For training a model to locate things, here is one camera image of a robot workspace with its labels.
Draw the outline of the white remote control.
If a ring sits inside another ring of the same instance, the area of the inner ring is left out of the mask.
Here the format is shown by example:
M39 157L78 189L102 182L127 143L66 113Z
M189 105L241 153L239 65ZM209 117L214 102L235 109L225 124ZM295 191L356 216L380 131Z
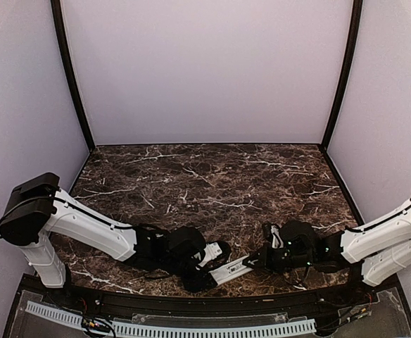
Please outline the white remote control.
M224 284L251 272L253 269L243 264L245 258L248 258L248 255L242 256L241 258L224 264L217 269L211 270L210 274L212 275L214 281L216 281L217 285Z

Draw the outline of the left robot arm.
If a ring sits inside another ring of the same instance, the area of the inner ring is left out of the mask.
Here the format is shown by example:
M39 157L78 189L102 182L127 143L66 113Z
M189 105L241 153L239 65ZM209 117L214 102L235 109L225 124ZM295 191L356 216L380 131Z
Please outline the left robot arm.
M75 306L80 293L67 281L68 269L49 240L51 233L87 244L130 267L176 275L189 292L217 286L206 264L222 250L216 243L206 244L197 229L169 232L146 223L120 223L76 201L58 183L57 175L44 173L14 187L0 218L0 239L23 252L63 306Z

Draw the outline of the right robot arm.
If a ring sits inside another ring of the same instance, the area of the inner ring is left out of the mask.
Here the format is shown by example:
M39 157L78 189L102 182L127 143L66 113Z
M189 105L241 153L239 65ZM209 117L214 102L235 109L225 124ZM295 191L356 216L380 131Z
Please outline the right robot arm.
M313 267L336 273L354 267L359 278L340 288L339 298L355 305L386 278L411 265L411 197L395 210L359 227L320 237L310 223L290 220L265 226L268 242L243 260L252 269L283 273Z

